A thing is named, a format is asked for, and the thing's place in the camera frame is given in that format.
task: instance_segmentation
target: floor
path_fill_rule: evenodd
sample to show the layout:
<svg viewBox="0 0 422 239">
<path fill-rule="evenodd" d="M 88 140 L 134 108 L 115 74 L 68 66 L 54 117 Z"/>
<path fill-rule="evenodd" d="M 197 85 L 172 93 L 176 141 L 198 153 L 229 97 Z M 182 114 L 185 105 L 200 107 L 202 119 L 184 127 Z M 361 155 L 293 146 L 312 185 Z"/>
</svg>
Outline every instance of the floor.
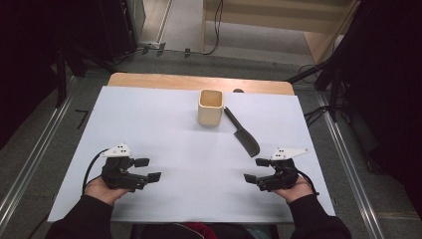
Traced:
<svg viewBox="0 0 422 239">
<path fill-rule="evenodd" d="M 200 51 L 201 18 L 194 13 L 202 11 L 201 3 L 202 1 L 196 0 L 172 1 L 159 42 L 166 44 L 166 50 L 184 51 L 185 48 L 189 48 L 192 52 Z M 207 24 L 206 50 L 211 50 L 214 46 L 215 33 L 213 24 Z M 263 62 L 263 66 L 267 63 L 267 65 L 275 66 L 275 68 L 279 64 L 283 64 L 287 68 L 291 65 L 292 67 L 288 70 L 290 75 L 302 71 L 314 63 L 302 32 L 223 23 L 220 26 L 219 48 L 213 56 L 222 57 L 216 59 L 221 61 L 220 64 L 224 67 L 230 65 L 230 59 L 245 60 L 245 63 L 249 63 L 247 60 L 259 61 Z M 149 69 L 151 72 L 156 71 L 163 74 L 174 74 L 174 72 L 184 74 L 187 71 L 183 69 L 183 66 L 180 66 L 180 69 L 170 70 L 165 65 L 160 65 L 169 63 L 170 60 L 172 62 L 178 61 L 177 57 L 174 56 L 169 56 L 161 61 L 154 60 L 150 56 L 143 56 L 129 59 L 121 67 L 128 72 L 136 72 L 136 67 L 139 64 L 147 65 L 147 67 L 150 65 Z M 192 58 L 187 61 L 190 61 L 192 67 L 194 64 L 202 64 L 199 58 Z M 244 75 L 239 73 L 238 77 L 247 78 L 250 76 L 251 79 L 260 79 L 256 75 L 260 71 L 256 71 L 255 75 L 249 75 L 249 65 L 245 66 L 238 69 L 238 71 L 244 72 Z M 201 71 L 205 71 L 203 74 L 207 76 L 230 76 L 229 74 L 231 74 L 224 68 L 221 68 L 222 73 L 219 74 L 212 72 L 219 71 L 219 68 L 204 70 L 200 67 L 198 67 L 195 74 L 201 74 Z M 277 72 L 269 71 L 266 72 L 265 76 L 276 79 Z M 310 76 L 294 85 L 304 113 L 319 106 L 318 94 L 320 93 L 316 93 L 312 87 L 312 82 L 316 78 L 316 76 Z M 35 222 L 40 221 L 45 212 L 51 209 L 55 193 L 57 193 L 57 188 L 60 187 L 61 181 L 54 178 L 47 180 L 46 176 L 51 174 L 64 175 L 66 173 L 67 168 L 65 165 L 72 160 L 73 152 L 75 152 L 79 138 L 83 133 L 83 128 L 75 129 L 83 117 L 78 111 L 84 111 L 93 107 L 101 86 L 107 83 L 107 76 L 101 70 L 91 70 L 87 78 L 85 80 L 80 79 L 80 81 L 81 84 L 71 100 L 61 126 L 53 128 L 55 137 L 51 140 L 49 149 L 41 155 L 43 160 L 40 161 L 40 164 L 35 165 L 39 167 L 39 170 L 34 174 L 31 183 L 27 185 L 28 189 L 25 195 L 15 198 L 21 199 L 21 201 L 9 226 L 6 228 L 0 227 L 0 236 L 2 233 L 5 238 L 17 238 L 16 235 L 22 234 L 28 235 L 31 229 L 35 227 Z M 322 96 L 327 97 L 327 93 L 322 93 Z M 0 160 L 3 163 L 7 160 L 8 163 L 7 167 L 3 167 L 1 170 L 3 182 L 0 185 L 0 189 L 3 196 L 7 194 L 20 169 L 25 167 L 24 162 L 27 160 L 28 155 L 32 155 L 33 145 L 36 144 L 39 135 L 51 119 L 51 115 L 54 114 L 54 103 L 55 95 L 52 94 L 31 115 L 30 120 L 27 120 L 21 126 L 10 143 L 0 151 Z M 324 158 L 338 159 L 338 152 L 334 143 L 332 143 L 332 134 L 328 130 L 328 125 L 329 120 L 321 118 L 315 125 L 310 127 L 310 133 L 316 147 L 320 147 L 318 151 Z M 388 175 L 375 175 L 369 172 L 363 159 L 365 158 L 364 153 L 350 126 L 341 117 L 339 117 L 337 126 L 341 130 L 344 144 L 348 148 L 349 156 L 354 163 L 358 178 L 363 183 L 364 191 L 368 195 L 370 205 L 383 232 L 382 236 L 377 237 L 374 237 L 369 232 L 366 233 L 366 231 L 370 230 L 367 229 L 367 225 L 364 225 L 364 220 L 362 220 L 364 215 L 359 211 L 356 204 L 358 197 L 350 189 L 351 184 L 344 174 L 343 165 L 339 161 L 329 161 L 322 158 L 321 167 L 324 168 L 325 180 L 329 182 L 329 191 L 332 194 L 332 202 L 336 213 L 347 222 L 353 238 L 422 238 L 422 223 L 415 214 L 402 186 Z M 58 155 L 62 155 L 63 158 L 58 160 Z M 31 222 L 28 225 L 29 228 L 19 226 L 25 222 Z M 44 223 L 35 238 L 42 238 L 48 227 L 49 225 Z M 127 235 L 127 230 L 129 229 L 127 225 L 120 224 L 113 224 L 112 228 L 114 235 L 116 235 L 115 238 Z M 293 229 L 292 225 L 280 225 L 279 232 L 282 238 L 289 238 Z"/>
</svg>

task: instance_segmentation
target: person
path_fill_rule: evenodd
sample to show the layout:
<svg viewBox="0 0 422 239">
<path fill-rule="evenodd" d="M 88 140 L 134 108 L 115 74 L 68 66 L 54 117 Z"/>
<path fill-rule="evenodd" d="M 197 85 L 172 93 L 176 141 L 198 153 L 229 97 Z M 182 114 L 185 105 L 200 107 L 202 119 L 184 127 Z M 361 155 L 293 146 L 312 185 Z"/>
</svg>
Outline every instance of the person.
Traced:
<svg viewBox="0 0 422 239">
<path fill-rule="evenodd" d="M 293 188 L 274 192 L 287 201 L 292 211 L 296 228 L 293 239 L 351 238 L 349 230 L 339 218 L 325 213 L 311 186 L 302 177 L 298 178 Z M 109 189 L 101 177 L 93 180 L 72 210 L 63 219 L 52 224 L 46 239 L 111 238 L 113 206 L 126 193 L 126 189 Z M 144 232 L 142 239 L 254 238 L 243 227 L 227 223 L 159 224 L 146 226 Z"/>
</svg>

